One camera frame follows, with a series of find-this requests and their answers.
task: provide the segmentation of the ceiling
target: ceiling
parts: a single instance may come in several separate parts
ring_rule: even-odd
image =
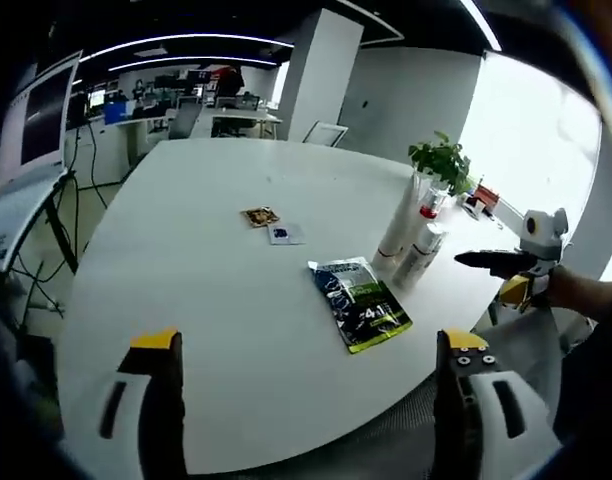
[[[349,1],[390,24],[403,34],[403,40],[370,44],[396,35],[344,3]],[[568,47],[549,31],[545,12],[527,1],[475,1],[505,54],[556,75],[590,97],[586,81]],[[84,55],[89,55],[121,43],[162,35],[229,33],[290,43],[303,19],[320,8],[328,8],[362,23],[362,42],[369,43],[363,48],[400,45],[476,55],[490,48],[459,0],[230,0],[210,3],[198,0],[84,0],[62,1],[59,7],[50,41],[41,55],[42,66],[74,50],[83,49]],[[135,52],[160,45],[165,47],[168,56],[227,56],[276,63],[287,60],[291,52],[290,48],[244,40],[168,40],[93,58],[81,64],[80,75],[91,81],[108,77],[108,68],[143,60]]]

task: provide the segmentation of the green snack bag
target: green snack bag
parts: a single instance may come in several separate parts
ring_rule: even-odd
[[[364,257],[308,262],[308,268],[328,300],[350,353],[388,340],[413,324]]]

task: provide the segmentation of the green plant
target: green plant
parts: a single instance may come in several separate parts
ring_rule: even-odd
[[[448,135],[435,132],[439,137],[439,145],[431,142],[421,142],[408,147],[408,156],[413,167],[419,172],[430,170],[438,174],[440,181],[449,185],[449,195],[459,195],[468,191],[468,170],[470,159],[461,156],[462,146],[451,143]]]

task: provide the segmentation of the office desk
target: office desk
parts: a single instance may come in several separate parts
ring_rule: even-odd
[[[169,109],[166,111],[166,115],[161,115],[158,117],[132,118],[130,120],[123,120],[121,122],[112,124],[119,127],[124,134],[126,141],[126,155],[128,159],[128,166],[130,168],[135,168],[139,163],[139,150],[140,146],[147,143],[146,137],[148,136],[149,122],[154,122],[157,120],[172,120],[175,118],[176,114],[176,110]]]
[[[29,175],[38,172],[41,173],[39,168]],[[0,194],[0,274],[4,276],[9,273],[25,238],[42,212],[46,213],[68,267],[73,273],[77,272],[77,252],[71,250],[70,242],[64,235],[64,227],[59,220],[54,201],[57,194],[65,188],[70,175],[65,172],[59,179],[54,177],[46,180],[44,177],[40,180],[39,178],[35,176],[36,183],[27,184],[17,191],[11,191],[3,196]],[[19,205],[23,205],[24,210],[18,210]]]
[[[235,108],[202,108],[202,111],[197,117],[197,122],[191,138],[210,138],[213,130],[213,120],[215,118],[239,118],[242,120],[252,120],[257,123],[261,123],[260,126],[260,138],[263,137],[266,125],[272,126],[273,138],[277,138],[276,127],[278,123],[282,123],[282,120],[277,118],[270,113],[263,110],[239,110]]]
[[[517,237],[458,211],[409,294],[413,326],[350,355],[308,260],[372,258],[411,167],[273,140],[161,142],[109,206],[80,262],[58,344],[66,439],[131,337],[183,334],[191,474],[264,465],[324,445],[402,399],[435,368],[436,333],[470,330],[501,280],[453,260]],[[271,246],[240,211],[268,205],[306,244]]]

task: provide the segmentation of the window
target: window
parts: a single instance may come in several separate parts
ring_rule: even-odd
[[[597,110],[557,79],[489,53],[460,143],[474,178],[520,215],[564,207],[572,234],[595,174],[600,125]]]
[[[282,92],[284,91],[284,83],[286,82],[286,74],[288,73],[288,66],[290,62],[284,62],[279,66],[277,70],[277,77],[275,78],[275,86],[273,87],[273,95],[269,107],[273,109],[279,108],[279,102],[282,100]]]

